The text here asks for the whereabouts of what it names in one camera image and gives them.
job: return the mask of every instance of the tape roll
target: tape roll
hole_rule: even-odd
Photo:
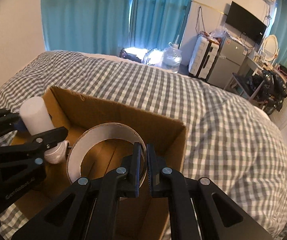
[[[97,143],[108,139],[121,139],[132,144],[141,144],[141,156],[143,169],[140,172],[140,186],[147,173],[147,149],[139,134],[131,127],[122,123],[103,123],[86,131],[73,145],[67,159],[67,176],[70,183],[74,183],[81,177],[81,164],[87,152]]]

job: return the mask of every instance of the checkered blanket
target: checkered blanket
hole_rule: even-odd
[[[182,120],[188,129],[184,176],[209,177],[274,238],[287,230],[287,148],[278,128],[243,98],[149,66],[51,51],[1,87],[0,108],[18,112],[51,86]],[[14,135],[0,138],[0,146]],[[0,220],[5,238],[27,221],[14,205]]]

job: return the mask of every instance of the tv screen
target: tv screen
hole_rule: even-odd
[[[266,25],[256,16],[235,2],[232,2],[226,23],[260,44],[266,31]]]

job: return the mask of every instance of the clear plastic bottle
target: clear plastic bottle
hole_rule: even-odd
[[[178,49],[178,44],[172,44],[170,42],[169,47],[163,50],[161,58],[162,68],[177,73],[181,60],[181,50]]]

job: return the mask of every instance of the blue curtain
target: blue curtain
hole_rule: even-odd
[[[277,12],[270,34],[274,34],[280,48],[276,63],[287,68],[287,0],[277,0]]]
[[[131,0],[41,0],[48,50],[118,55],[129,41]]]
[[[130,46],[164,49],[178,34],[182,39],[190,4],[191,0],[133,0]]]

